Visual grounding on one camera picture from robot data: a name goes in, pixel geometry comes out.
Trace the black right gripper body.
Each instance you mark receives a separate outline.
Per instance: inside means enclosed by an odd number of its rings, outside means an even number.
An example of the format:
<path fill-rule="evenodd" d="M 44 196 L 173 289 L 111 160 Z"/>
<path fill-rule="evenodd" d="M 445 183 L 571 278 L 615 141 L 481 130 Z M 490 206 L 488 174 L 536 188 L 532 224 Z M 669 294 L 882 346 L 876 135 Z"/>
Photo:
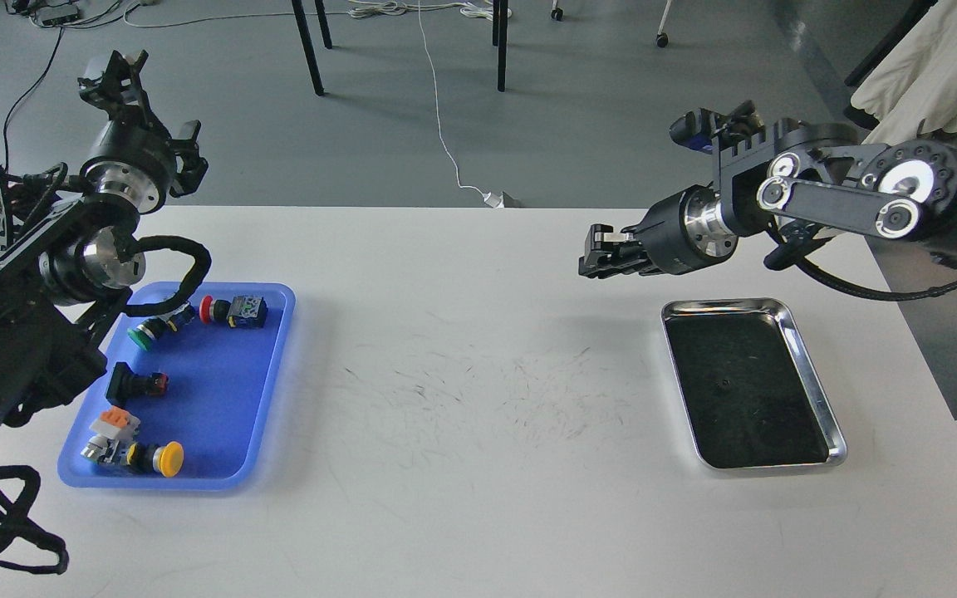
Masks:
<path fill-rule="evenodd" d="M 686 275 L 728 261 L 737 235 L 725 226 L 720 197 L 709 187 L 687 187 L 650 207 L 622 233 L 638 247 L 641 276 Z"/>

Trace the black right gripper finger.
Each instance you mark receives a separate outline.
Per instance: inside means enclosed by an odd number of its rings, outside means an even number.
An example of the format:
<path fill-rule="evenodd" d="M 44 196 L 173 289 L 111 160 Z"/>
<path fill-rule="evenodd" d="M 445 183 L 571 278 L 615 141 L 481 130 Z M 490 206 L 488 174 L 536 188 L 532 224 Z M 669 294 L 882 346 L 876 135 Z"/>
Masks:
<path fill-rule="evenodd" d="M 584 242 L 584 260 L 618 260 L 624 250 L 634 248 L 636 239 L 631 232 L 617 232 L 608 224 L 595 223 L 589 228 Z"/>
<path fill-rule="evenodd" d="M 589 279 L 606 279 L 618 275 L 649 276 L 654 264 L 645 250 L 616 252 L 589 252 L 580 257 L 578 275 Z"/>

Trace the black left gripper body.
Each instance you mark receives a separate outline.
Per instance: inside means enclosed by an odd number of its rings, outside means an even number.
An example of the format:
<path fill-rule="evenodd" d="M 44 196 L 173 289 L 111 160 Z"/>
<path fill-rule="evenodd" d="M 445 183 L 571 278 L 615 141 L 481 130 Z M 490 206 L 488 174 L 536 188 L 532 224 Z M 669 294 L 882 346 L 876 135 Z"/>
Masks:
<path fill-rule="evenodd" d="M 175 167 L 162 136 L 111 120 L 96 136 L 80 177 L 96 193 L 114 194 L 145 215 L 164 207 Z"/>

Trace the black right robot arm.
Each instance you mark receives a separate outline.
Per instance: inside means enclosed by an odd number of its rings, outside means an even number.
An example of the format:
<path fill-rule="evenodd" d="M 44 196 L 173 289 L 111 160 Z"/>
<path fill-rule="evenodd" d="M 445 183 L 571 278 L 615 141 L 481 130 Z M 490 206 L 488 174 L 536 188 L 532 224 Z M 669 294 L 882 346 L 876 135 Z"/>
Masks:
<path fill-rule="evenodd" d="M 833 233 L 915 243 L 957 267 L 957 148 L 938 140 L 859 144 L 846 124 L 781 119 L 765 125 L 751 101 L 726 115 L 688 112 L 669 134 L 713 159 L 713 181 L 671 194 L 634 226 L 593 224 L 578 272 L 687 275 L 726 262 L 742 238 L 770 236 L 771 270 L 797 267 L 825 287 L 873 301 L 915 301 L 957 289 L 879 292 L 809 261 Z"/>

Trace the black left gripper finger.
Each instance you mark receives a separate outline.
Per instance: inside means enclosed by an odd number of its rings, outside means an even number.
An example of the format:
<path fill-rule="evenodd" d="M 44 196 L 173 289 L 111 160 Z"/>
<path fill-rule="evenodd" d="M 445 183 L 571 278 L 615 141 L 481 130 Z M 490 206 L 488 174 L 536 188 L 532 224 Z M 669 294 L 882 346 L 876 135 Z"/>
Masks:
<path fill-rule="evenodd" d="M 84 75 L 77 79 L 80 98 L 106 113 L 110 122 L 152 130 L 155 114 L 140 79 L 148 58 L 145 50 L 128 56 L 113 51 L 106 58 L 92 58 Z"/>
<path fill-rule="evenodd" d="M 208 173 L 209 162 L 201 155 L 198 143 L 201 126 L 200 120 L 187 121 L 179 135 L 168 141 L 172 154 L 179 161 L 179 169 L 172 174 L 169 186 L 171 197 L 196 193 Z"/>

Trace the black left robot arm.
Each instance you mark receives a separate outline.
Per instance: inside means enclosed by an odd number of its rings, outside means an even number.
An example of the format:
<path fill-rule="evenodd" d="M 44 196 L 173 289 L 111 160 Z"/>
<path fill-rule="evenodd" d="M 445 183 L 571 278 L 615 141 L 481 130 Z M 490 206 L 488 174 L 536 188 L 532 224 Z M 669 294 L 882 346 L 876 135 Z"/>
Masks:
<path fill-rule="evenodd" d="M 70 404 L 106 373 L 100 346 L 119 316 L 179 309 L 212 265 L 188 238 L 135 237 L 141 216 L 196 192 L 209 167 L 200 122 L 172 135 L 152 111 L 140 78 L 147 60 L 147 51 L 114 51 L 77 80 L 80 98 L 109 117 L 77 173 L 58 163 L 12 175 L 0 165 L 0 428 Z M 34 468 L 0 466 L 0 567 L 20 569 L 1 554 L 23 540 L 56 557 L 26 572 L 63 574 L 65 542 L 30 516 L 40 487 Z"/>

